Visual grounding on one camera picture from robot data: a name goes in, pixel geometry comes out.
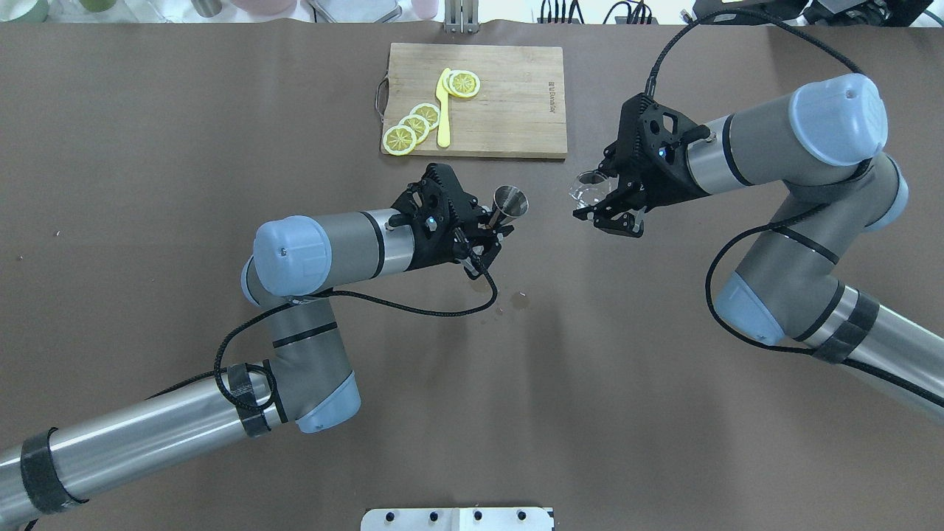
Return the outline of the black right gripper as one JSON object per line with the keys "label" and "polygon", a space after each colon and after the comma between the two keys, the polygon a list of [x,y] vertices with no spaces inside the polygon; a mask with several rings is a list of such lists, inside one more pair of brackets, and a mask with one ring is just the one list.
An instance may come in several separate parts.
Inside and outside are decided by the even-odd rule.
{"label": "black right gripper", "polygon": [[594,228],[621,237],[641,238],[649,209],[695,201],[707,192],[685,166],[664,170],[657,166],[614,166],[600,162],[600,170],[614,179],[611,192],[592,207],[573,209],[573,218],[594,221]]}

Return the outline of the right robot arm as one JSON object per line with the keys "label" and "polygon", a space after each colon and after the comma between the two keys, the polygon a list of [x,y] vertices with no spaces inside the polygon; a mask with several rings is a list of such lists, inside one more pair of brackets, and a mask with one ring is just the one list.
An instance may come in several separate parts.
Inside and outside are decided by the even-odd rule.
{"label": "right robot arm", "polygon": [[736,339],[858,371],[942,420],[942,339],[833,274],[862,233],[906,208],[909,186],[884,151],[886,108],[863,74],[697,122],[654,100],[623,103],[617,138],[577,177],[573,215],[641,237],[652,209],[783,184],[769,222],[722,245],[704,281],[712,319]]}

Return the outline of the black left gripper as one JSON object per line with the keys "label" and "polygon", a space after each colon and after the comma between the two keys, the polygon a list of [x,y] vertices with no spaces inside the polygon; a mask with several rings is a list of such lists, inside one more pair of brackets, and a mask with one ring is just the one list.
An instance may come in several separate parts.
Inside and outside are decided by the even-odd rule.
{"label": "black left gripper", "polygon": [[439,226],[434,232],[429,232],[424,222],[411,222],[414,251],[410,269],[430,268],[441,263],[458,263],[463,260],[466,276],[470,280],[476,280],[485,270],[491,268],[493,260],[502,250],[502,237],[515,229],[512,226],[515,220],[515,215],[493,208],[478,209],[471,222],[456,226]]}

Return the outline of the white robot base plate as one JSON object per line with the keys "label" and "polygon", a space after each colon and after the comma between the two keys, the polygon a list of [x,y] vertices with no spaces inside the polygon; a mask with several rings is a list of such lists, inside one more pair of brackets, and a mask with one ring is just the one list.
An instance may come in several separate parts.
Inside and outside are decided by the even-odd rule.
{"label": "white robot base plate", "polygon": [[552,508],[418,507],[375,508],[361,530],[554,530]]}

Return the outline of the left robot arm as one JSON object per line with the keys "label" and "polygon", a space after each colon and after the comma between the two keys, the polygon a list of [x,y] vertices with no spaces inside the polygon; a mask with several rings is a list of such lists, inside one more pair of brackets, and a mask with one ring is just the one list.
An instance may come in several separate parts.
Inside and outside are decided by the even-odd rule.
{"label": "left robot arm", "polygon": [[482,207],[293,215],[257,230],[240,273],[260,313],[227,333],[198,377],[2,454],[2,528],[27,529],[125,486],[294,423],[316,433],[358,412],[356,374],[330,300],[350,283],[442,263],[489,278],[512,226]]}

